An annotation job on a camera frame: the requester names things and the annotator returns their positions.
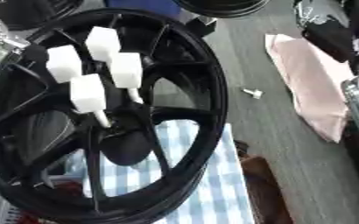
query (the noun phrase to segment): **white bolt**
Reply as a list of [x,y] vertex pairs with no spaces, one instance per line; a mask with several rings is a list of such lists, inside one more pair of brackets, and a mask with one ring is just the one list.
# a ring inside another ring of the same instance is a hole
[[247,93],[248,95],[253,96],[253,98],[255,98],[255,99],[257,99],[257,100],[261,99],[261,96],[263,96],[263,94],[264,94],[263,91],[258,90],[258,89],[256,89],[256,90],[249,90],[249,89],[247,89],[247,88],[243,88],[243,92],[244,92],[244,93]]

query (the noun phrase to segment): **brown object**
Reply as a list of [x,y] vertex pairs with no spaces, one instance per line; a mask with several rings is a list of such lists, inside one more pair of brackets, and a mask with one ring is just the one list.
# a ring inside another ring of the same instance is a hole
[[263,157],[242,156],[241,164],[257,224],[293,224],[278,183]]

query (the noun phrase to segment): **blue checkered cloth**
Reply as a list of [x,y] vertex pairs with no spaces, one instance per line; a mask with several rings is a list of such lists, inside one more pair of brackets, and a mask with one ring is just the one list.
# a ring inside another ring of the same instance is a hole
[[[187,153],[198,130],[199,126],[195,122],[186,120],[163,122],[156,126],[171,167]],[[153,153],[132,167],[112,164],[103,155],[101,164],[103,189],[111,197],[134,192],[161,177],[159,163]],[[78,151],[71,156],[67,167],[69,173],[83,176],[83,192],[87,197],[91,197],[83,152]],[[229,124],[226,124],[222,139],[208,161],[199,186],[176,211],[156,223],[255,223]]]

